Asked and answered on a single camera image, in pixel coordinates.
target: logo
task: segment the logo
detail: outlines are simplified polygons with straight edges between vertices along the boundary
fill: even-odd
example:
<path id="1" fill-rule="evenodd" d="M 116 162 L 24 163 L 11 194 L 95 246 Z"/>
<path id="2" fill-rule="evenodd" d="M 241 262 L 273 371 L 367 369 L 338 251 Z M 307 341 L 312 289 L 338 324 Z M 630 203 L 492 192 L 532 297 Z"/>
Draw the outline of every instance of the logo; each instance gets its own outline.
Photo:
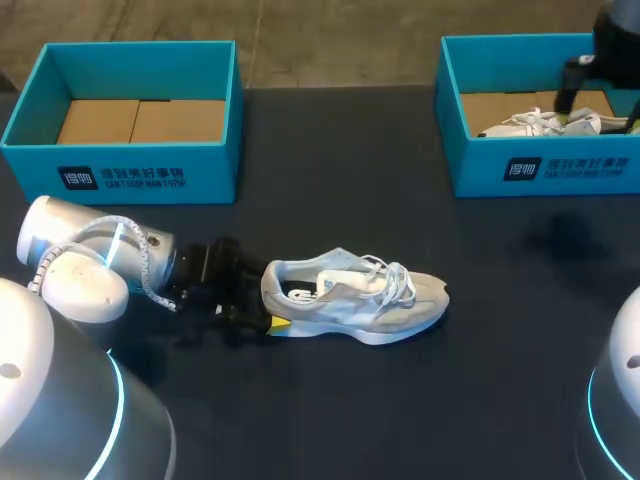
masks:
<path id="1" fill-rule="evenodd" d="M 59 167 L 58 173 L 67 190 L 98 190 L 96 178 L 89 167 Z"/>
<path id="2" fill-rule="evenodd" d="M 318 298 L 317 293 L 311 293 L 309 290 L 291 290 L 287 293 L 290 300 L 294 302 L 311 302 Z"/>
<path id="3" fill-rule="evenodd" d="M 505 182 L 533 180 L 538 174 L 541 161 L 540 157 L 514 157 L 507 164 L 503 180 Z"/>

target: shoe tongue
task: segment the shoe tongue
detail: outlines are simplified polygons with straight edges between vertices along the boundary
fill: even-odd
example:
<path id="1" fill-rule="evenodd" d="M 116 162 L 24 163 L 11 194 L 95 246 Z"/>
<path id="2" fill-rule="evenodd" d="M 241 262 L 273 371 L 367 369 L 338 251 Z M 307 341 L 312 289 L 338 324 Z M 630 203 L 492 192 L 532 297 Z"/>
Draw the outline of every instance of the shoe tongue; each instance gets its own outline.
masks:
<path id="1" fill-rule="evenodd" d="M 569 122 L 575 122 L 576 120 L 580 120 L 581 118 L 587 117 L 593 113 L 593 110 L 590 108 L 581 108 L 580 110 L 574 110 L 569 114 L 569 118 L 567 119 Z"/>
<path id="2" fill-rule="evenodd" d="M 366 273 L 346 272 L 344 270 L 323 270 L 318 274 L 316 281 L 318 297 L 327 293 L 336 284 L 348 285 L 362 293 L 376 293 L 385 287 L 386 280 L 380 275 L 368 279 Z"/>
<path id="3" fill-rule="evenodd" d="M 589 113 L 584 117 L 568 123 L 565 126 L 565 135 L 600 135 L 602 131 L 602 120 L 597 113 Z"/>

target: cable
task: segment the cable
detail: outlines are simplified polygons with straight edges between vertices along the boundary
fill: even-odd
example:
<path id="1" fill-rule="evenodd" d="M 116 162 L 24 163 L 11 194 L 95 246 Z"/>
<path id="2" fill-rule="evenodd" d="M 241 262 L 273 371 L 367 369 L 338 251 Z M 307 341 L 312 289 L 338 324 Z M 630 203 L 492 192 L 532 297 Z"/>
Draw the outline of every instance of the cable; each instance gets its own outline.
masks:
<path id="1" fill-rule="evenodd" d="M 78 231 L 76 231 L 76 233 L 69 239 L 69 241 L 65 243 L 67 245 L 72 244 L 74 245 L 74 248 L 75 248 L 75 245 L 77 245 L 77 240 L 80 238 L 81 235 L 83 235 L 84 233 L 87 233 L 89 230 L 91 230 L 95 226 L 101 225 L 103 223 L 121 223 L 124 226 L 128 227 L 134 233 L 138 246 L 140 248 L 140 256 L 142 257 L 142 272 L 140 275 L 142 290 L 147 295 L 147 297 L 149 297 L 152 301 L 154 301 L 158 305 L 161 305 L 167 308 L 168 310 L 171 310 L 172 312 L 177 311 L 177 306 L 174 301 L 169 300 L 168 298 L 161 297 L 160 295 L 155 293 L 151 288 L 151 286 L 149 285 L 149 243 L 147 242 L 147 237 L 145 233 L 142 231 L 142 229 L 140 228 L 140 226 L 130 218 L 123 217 L 121 215 L 106 215 L 104 217 L 96 218 L 90 221 L 89 223 L 87 223 L 86 225 L 84 225 Z M 61 247 L 60 252 L 54 253 L 57 251 L 56 247 L 57 245 L 47 249 L 47 251 L 51 250 L 51 252 L 49 252 L 48 255 L 44 256 L 44 258 L 41 260 L 40 265 L 38 266 L 36 277 L 32 282 L 36 290 L 33 290 L 32 288 L 30 288 L 30 290 L 36 293 L 40 291 L 40 284 L 42 282 L 42 278 L 44 278 L 44 275 L 47 269 L 49 268 L 49 266 L 51 265 L 51 263 L 53 262 L 53 260 L 59 257 L 66 250 L 66 248 L 69 248 L 68 246 L 66 248 Z M 104 264 L 105 260 L 102 257 L 100 258 L 101 258 L 101 263 Z"/>

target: concrete floor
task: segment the concrete floor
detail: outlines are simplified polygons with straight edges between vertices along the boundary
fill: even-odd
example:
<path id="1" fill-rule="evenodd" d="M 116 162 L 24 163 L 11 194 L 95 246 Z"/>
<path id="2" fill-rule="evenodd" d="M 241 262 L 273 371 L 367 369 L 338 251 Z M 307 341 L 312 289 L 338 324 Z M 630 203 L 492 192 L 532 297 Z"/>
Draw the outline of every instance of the concrete floor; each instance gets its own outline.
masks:
<path id="1" fill-rule="evenodd" d="M 589 31 L 601 0 L 0 0 L 0 70 L 46 42 L 233 39 L 244 84 L 430 84 L 442 35 Z"/>

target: white sneaker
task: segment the white sneaker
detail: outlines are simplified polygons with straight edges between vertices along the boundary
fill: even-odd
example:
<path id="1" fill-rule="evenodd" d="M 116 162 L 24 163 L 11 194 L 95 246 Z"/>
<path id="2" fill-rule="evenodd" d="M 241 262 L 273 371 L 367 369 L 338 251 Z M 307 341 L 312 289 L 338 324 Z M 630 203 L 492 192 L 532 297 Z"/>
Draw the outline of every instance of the white sneaker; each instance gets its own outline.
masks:
<path id="1" fill-rule="evenodd" d="M 276 335 L 345 333 L 381 345 L 436 323 L 449 305 L 445 285 L 399 263 L 336 248 L 310 260 L 271 262 L 261 290 L 267 311 L 291 322 Z"/>
<path id="2" fill-rule="evenodd" d="M 569 115 L 566 125 L 560 122 L 556 112 L 541 112 L 535 108 L 531 112 L 518 113 L 482 132 L 480 137 L 549 137 L 561 135 L 590 136 L 604 133 L 625 133 L 627 119 L 598 115 L 589 108 L 576 110 Z M 640 128 L 631 134 L 639 134 Z"/>

